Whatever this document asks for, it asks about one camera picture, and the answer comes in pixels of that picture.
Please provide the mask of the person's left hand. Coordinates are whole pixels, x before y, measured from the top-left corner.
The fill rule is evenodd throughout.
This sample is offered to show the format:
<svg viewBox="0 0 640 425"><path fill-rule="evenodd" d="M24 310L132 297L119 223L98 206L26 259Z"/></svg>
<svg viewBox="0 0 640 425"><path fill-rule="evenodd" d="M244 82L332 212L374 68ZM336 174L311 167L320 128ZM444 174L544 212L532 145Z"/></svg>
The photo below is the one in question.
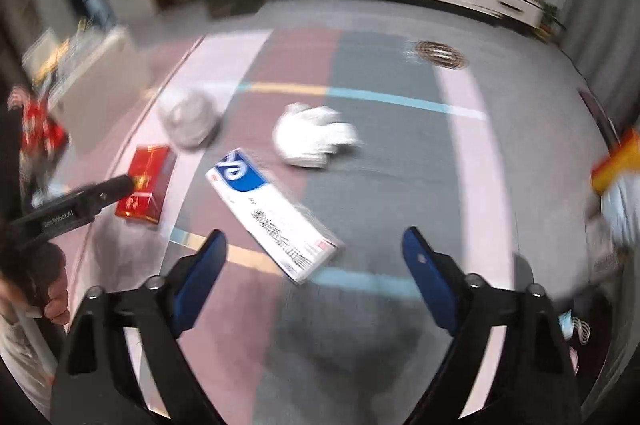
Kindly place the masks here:
<svg viewBox="0 0 640 425"><path fill-rule="evenodd" d="M58 245L44 243L25 255L1 253L1 316L14 324L19 311L58 325L70 322L66 258Z"/></svg>

